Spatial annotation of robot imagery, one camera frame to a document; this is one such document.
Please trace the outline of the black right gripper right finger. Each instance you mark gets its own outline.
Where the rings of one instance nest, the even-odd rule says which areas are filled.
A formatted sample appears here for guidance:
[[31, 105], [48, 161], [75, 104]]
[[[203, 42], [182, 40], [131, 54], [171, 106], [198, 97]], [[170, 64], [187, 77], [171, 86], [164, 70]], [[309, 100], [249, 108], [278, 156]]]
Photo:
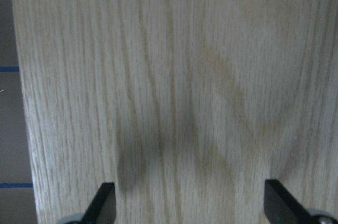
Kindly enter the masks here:
[[264, 214], [269, 223], [337, 223], [325, 211], [304, 208], [276, 179], [265, 180]]

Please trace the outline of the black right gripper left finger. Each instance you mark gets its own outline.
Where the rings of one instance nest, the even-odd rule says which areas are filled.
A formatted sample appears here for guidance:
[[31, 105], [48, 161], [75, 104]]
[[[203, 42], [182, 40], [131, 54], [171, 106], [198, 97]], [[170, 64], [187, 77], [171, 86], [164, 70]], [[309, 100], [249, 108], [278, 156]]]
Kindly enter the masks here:
[[63, 217], [59, 223], [115, 223], [116, 191], [113, 182], [101, 184], [85, 213]]

